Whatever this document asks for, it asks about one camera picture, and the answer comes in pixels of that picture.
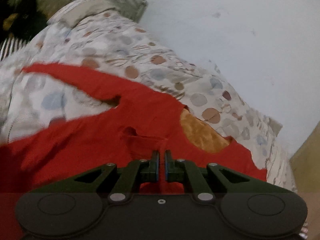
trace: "red garment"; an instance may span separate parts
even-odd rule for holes
[[[215,162],[266,180],[266,170],[258,170],[250,151],[234,139],[217,154],[190,143],[180,125],[185,105],[171,95],[86,67],[34,64],[23,70],[49,74],[101,101],[121,99],[116,108],[101,114],[52,125],[0,147],[0,192],[26,192],[105,163],[123,167],[134,159],[150,159],[152,150],[159,150],[160,183],[152,190],[178,193],[182,187],[164,181],[163,153],[166,149],[171,150],[174,159],[191,160],[200,167]],[[8,216],[12,219],[12,213],[6,214]],[[8,226],[7,230],[17,228],[16,224],[10,229]]]

